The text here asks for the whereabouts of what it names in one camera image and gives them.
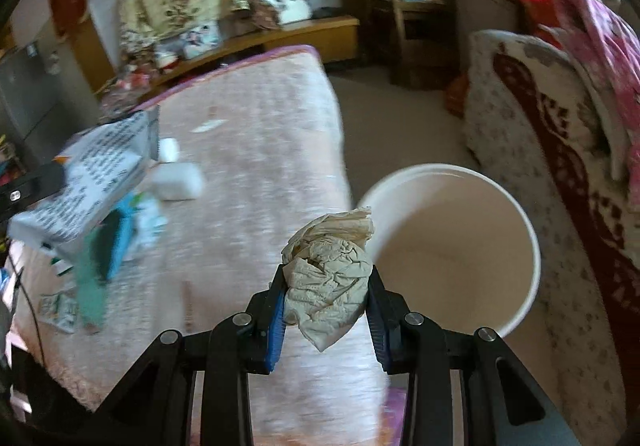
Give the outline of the white snack bag chinese text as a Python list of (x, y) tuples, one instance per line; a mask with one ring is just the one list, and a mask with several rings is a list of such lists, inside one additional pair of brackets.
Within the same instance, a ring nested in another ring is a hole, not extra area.
[(155, 108), (77, 134), (61, 153), (61, 191), (14, 215), (9, 237), (73, 261), (84, 238), (142, 181), (157, 154)]

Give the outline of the beige paper ball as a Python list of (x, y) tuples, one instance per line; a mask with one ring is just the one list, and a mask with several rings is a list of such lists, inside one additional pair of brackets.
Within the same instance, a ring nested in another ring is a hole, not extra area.
[(373, 260), (371, 210), (316, 218), (282, 250), (286, 282), (283, 319), (320, 352), (352, 329), (364, 310)]

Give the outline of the white round trash bin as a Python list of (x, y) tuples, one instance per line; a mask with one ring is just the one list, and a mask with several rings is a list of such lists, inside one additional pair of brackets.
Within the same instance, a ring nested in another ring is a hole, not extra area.
[(387, 289), (440, 327), (509, 336), (538, 292), (541, 253), (515, 198), (477, 171), (426, 163), (398, 170), (360, 199), (367, 251)]

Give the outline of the green white paper packet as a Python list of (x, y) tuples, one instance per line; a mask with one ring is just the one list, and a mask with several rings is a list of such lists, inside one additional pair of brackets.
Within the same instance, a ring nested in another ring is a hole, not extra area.
[(42, 295), (38, 301), (37, 317), (40, 322), (71, 335), (76, 330), (78, 304), (63, 291)]

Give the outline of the blue plastic wrapper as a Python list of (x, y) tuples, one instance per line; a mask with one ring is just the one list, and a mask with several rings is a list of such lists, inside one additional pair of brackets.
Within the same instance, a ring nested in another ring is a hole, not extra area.
[(94, 256), (101, 281), (112, 281), (124, 262), (136, 261), (154, 247), (167, 219), (160, 202), (149, 192), (130, 192), (102, 221)]

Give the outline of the pink quilted mattress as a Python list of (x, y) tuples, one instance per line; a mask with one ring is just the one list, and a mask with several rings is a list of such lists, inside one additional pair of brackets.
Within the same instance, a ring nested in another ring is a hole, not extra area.
[[(163, 330), (198, 333), (266, 289), (288, 240), (352, 199), (340, 107), (314, 49), (273, 50), (181, 84), (153, 101), (160, 135), (198, 165), (204, 191), (165, 203), (156, 244), (107, 287), (97, 333), (35, 323), (43, 295), (63, 290), (48, 257), (25, 249), (26, 296), (14, 326), (26, 348), (89, 408), (96, 408)], [(285, 333), (276, 370), (250, 379), (259, 445), (376, 445), (387, 390), (368, 325), (359, 321), (318, 351)]]

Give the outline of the floral covered sofa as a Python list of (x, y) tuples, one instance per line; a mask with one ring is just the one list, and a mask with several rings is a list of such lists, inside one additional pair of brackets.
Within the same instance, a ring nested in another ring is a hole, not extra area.
[(603, 121), (551, 44), (481, 30), (469, 50), (466, 143), (537, 233), (562, 413), (582, 444), (637, 444), (639, 217), (612, 178)]

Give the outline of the pink floral blanket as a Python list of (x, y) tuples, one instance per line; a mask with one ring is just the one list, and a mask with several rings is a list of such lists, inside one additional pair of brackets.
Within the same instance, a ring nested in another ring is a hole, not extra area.
[(547, 32), (570, 55), (587, 84), (605, 103), (613, 127), (608, 138), (623, 136), (614, 155), (626, 158), (628, 205), (639, 209), (639, 39), (629, 24), (600, 0), (552, 0), (559, 25)]

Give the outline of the wooden chair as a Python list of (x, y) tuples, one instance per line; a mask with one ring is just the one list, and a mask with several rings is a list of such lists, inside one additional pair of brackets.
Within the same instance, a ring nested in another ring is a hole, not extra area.
[(442, 90), (457, 75), (454, 0), (367, 0), (366, 27), (392, 84)]

